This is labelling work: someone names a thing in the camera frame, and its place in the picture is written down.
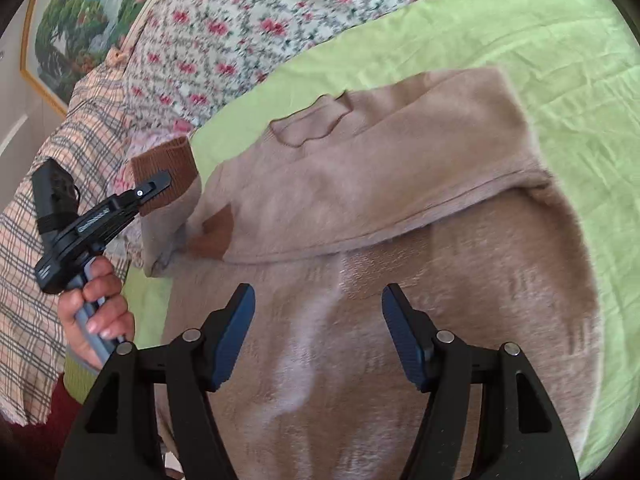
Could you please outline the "beige knit sweater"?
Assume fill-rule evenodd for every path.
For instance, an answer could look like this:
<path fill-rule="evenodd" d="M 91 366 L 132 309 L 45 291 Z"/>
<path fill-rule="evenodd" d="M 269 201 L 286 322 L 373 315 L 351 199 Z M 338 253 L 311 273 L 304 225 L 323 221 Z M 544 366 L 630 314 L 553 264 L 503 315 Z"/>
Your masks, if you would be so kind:
<path fill-rule="evenodd" d="M 524 350 L 582 452 L 601 378 L 597 287 L 576 214 L 506 75 L 436 70 L 320 96 L 207 180 L 185 138 L 134 158 L 171 188 L 142 210 L 143 269 L 172 281 L 163 337 L 241 283 L 256 311 L 210 399 L 243 479 L 395 479 L 425 400 L 384 287 L 468 344 Z"/>

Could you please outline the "red sleeve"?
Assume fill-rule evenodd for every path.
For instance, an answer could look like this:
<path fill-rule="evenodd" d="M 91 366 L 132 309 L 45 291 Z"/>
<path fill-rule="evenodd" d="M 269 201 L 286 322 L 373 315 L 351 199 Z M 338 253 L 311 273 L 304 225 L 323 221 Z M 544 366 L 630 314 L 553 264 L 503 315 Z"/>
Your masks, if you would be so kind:
<path fill-rule="evenodd" d="M 53 389 L 45 422 L 21 426 L 1 419 L 1 478 L 54 479 L 70 428 L 81 409 L 62 374 Z"/>

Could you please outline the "small floral quilt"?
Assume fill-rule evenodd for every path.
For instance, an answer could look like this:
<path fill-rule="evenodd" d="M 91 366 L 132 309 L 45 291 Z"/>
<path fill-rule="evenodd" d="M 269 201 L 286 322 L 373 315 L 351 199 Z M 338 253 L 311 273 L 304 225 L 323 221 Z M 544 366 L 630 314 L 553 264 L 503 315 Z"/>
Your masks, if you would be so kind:
<path fill-rule="evenodd" d="M 141 0 L 126 40 L 125 154 L 200 128 L 279 65 L 419 0 Z"/>

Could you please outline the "framed landscape painting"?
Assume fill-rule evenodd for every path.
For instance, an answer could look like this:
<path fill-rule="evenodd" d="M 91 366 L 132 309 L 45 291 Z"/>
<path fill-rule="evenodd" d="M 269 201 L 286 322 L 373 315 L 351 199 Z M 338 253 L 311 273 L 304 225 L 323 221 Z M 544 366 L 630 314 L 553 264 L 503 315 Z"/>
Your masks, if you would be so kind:
<path fill-rule="evenodd" d="M 120 47 L 149 0 L 28 0 L 23 77 L 64 115 L 75 84 Z"/>

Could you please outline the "green bed sheet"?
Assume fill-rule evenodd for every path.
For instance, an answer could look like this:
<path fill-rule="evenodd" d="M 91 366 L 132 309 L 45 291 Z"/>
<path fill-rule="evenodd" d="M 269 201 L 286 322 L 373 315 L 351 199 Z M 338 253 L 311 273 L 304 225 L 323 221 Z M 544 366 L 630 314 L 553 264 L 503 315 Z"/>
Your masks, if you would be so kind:
<path fill-rule="evenodd" d="M 270 122 L 320 96 L 436 70 L 495 67 L 573 208 L 597 287 L 601 378 L 581 474 L 605 460 L 639 404 L 639 49 L 608 0 L 431 0 L 293 58 L 226 106 L 192 145 L 207 179 Z"/>

